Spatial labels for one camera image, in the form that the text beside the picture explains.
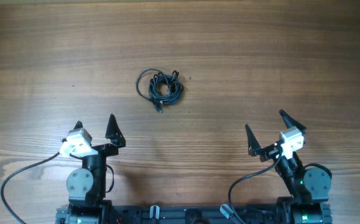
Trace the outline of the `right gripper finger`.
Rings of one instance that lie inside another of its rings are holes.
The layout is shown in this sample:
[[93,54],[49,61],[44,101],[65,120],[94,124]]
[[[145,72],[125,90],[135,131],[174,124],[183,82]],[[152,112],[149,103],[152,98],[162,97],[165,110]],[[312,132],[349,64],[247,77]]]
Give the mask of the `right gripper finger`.
[[280,110],[279,114],[281,115],[286,127],[292,128],[292,127],[296,127],[297,129],[299,129],[300,131],[306,131],[307,128],[299,123],[298,121],[296,121],[295,119],[293,119],[289,114],[287,114],[284,110]]
[[256,139],[254,133],[252,132],[251,127],[246,124],[246,134],[247,134],[247,145],[248,145],[248,152],[260,152],[261,146],[258,143],[258,140]]

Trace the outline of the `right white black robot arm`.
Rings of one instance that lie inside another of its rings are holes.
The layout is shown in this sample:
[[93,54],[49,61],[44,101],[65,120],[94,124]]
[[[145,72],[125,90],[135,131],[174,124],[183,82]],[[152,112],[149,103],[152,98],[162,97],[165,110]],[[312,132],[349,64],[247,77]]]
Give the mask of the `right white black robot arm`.
[[249,155],[261,162],[273,161],[274,169],[283,180],[288,197],[279,197],[273,205],[252,206],[247,214],[256,214],[256,220],[270,223],[331,223],[327,204],[333,174],[317,163],[302,164],[297,151],[305,144],[307,128],[280,110],[286,130],[279,140],[261,147],[251,127],[245,125]]

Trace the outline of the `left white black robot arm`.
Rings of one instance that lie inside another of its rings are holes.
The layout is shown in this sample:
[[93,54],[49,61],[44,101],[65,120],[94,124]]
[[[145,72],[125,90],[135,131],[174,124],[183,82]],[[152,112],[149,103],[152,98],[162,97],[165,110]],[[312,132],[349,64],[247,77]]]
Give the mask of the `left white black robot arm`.
[[107,158],[118,155],[126,146],[126,140],[113,114],[106,128],[106,144],[94,146],[92,137],[78,121],[63,139],[60,154],[81,160],[81,167],[69,174],[66,181],[69,193],[67,207],[57,209],[55,222],[59,224],[121,223],[120,214],[114,209],[106,194],[112,191],[114,182],[106,187]]

